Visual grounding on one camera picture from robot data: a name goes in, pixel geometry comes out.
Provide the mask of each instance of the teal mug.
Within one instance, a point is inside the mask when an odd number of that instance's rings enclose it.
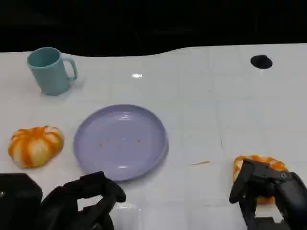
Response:
[[[64,62],[72,65],[74,76],[69,78]],[[27,64],[36,82],[46,95],[59,95],[70,88],[71,81],[77,79],[77,67],[73,59],[62,57],[61,53],[52,47],[44,47],[33,51],[27,58]]]

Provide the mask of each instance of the toy food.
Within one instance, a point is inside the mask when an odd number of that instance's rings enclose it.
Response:
[[[56,127],[19,129],[12,136],[8,153],[19,167],[33,168],[44,165],[63,146],[63,135]]]
[[[235,162],[234,162],[234,177],[233,177],[234,181],[236,180],[236,178],[239,175],[239,172],[240,172],[241,167],[242,167],[243,159],[250,159],[252,161],[260,161],[260,162],[268,163],[268,164],[270,164],[270,167],[272,169],[275,169],[275,170],[278,170],[278,171],[288,171],[288,169],[286,168],[284,163],[282,163],[281,161],[275,160],[272,157],[261,157],[261,156],[258,156],[258,155],[239,156],[235,159]],[[271,203],[274,203],[274,202],[275,202],[274,197],[258,198],[257,199],[258,204],[271,204]]]

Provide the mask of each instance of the black knob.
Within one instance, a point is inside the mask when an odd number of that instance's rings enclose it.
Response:
[[[268,69],[272,67],[273,62],[266,55],[253,56],[250,60],[251,64],[259,69]]]

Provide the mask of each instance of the purple plate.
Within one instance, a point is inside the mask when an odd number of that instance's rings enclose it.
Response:
[[[165,128],[147,109],[113,105],[91,114],[74,137],[74,154],[87,173],[103,171],[114,181],[138,177],[164,159]]]

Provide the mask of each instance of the robotic hand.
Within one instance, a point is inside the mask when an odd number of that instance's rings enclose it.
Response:
[[[257,197],[275,197],[284,220],[256,218]],[[248,230],[307,229],[307,189],[294,172],[276,171],[269,164],[244,160],[229,202],[239,202]]]
[[[96,204],[78,210],[77,200],[101,195]],[[41,203],[41,188],[25,173],[0,174],[1,230],[114,230],[109,215],[124,191],[103,172],[55,188]]]

